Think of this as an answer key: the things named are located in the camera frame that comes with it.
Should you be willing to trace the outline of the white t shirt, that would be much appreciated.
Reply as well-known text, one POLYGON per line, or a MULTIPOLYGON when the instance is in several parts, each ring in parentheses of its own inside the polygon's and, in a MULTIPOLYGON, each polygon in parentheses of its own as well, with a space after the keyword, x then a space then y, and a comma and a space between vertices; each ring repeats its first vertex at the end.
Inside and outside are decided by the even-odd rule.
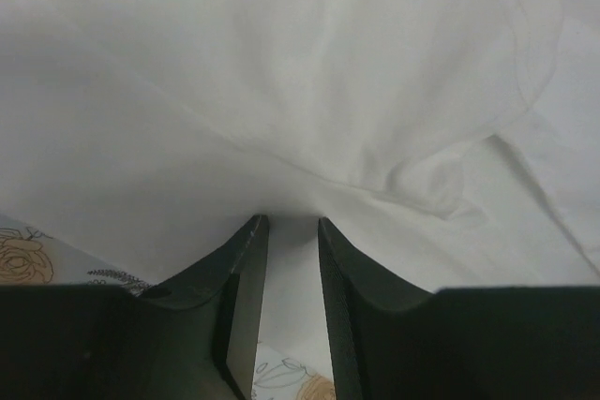
POLYGON ((1 0, 1 279, 139 288, 273 223, 262 339, 327 362, 316 221, 425 289, 599 281, 599 0, 1 0))

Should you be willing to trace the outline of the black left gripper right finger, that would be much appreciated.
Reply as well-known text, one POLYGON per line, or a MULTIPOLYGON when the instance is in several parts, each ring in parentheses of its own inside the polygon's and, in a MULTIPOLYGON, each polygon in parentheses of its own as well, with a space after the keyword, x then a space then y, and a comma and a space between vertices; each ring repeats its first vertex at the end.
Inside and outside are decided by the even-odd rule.
POLYGON ((318 243, 338 398, 598 397, 598 288, 431 293, 362 253, 328 219, 318 243))

